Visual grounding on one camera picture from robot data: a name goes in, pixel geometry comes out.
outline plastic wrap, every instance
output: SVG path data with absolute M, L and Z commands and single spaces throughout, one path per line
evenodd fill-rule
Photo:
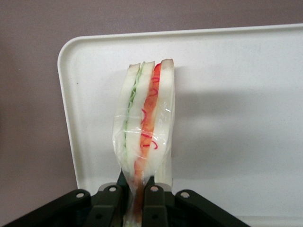
M 116 158 L 133 195 L 124 226 L 140 226 L 145 182 L 172 185 L 171 137 L 175 112 L 174 63 L 130 65 L 114 120 Z

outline metal screw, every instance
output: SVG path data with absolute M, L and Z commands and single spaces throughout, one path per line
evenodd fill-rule
M 184 199 L 187 199 L 190 197 L 190 195 L 187 193 L 187 192 L 182 192 L 181 193 L 181 196 L 184 198 Z
M 115 190 L 117 190 L 117 188 L 115 188 L 115 187 L 109 188 L 109 191 L 110 191 L 110 192 L 114 192 Z
M 151 187 L 151 191 L 152 192 L 157 192 L 159 191 L 159 188 L 157 188 L 156 186 Z
M 78 194 L 76 194 L 76 197 L 77 198 L 81 198 L 81 197 L 83 197 L 84 196 L 84 193 L 78 193 Z

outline black clamp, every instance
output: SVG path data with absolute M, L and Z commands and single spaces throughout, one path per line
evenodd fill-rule
M 117 183 L 101 186 L 94 196 L 74 190 L 4 227 L 122 227 L 129 187 L 121 172 Z M 191 190 L 173 195 L 151 177 L 144 189 L 142 227 L 249 227 Z

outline white tray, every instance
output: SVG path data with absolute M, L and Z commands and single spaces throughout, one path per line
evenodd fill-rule
M 126 70 L 165 58 L 176 67 L 173 192 L 194 190 L 252 226 L 303 226 L 303 24 L 70 40 L 58 70 L 78 187 L 117 180 Z

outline gray background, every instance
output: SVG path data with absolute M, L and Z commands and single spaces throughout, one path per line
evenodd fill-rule
M 0 226 L 77 187 L 57 72 L 68 40 L 292 23 L 302 0 L 1 0 Z

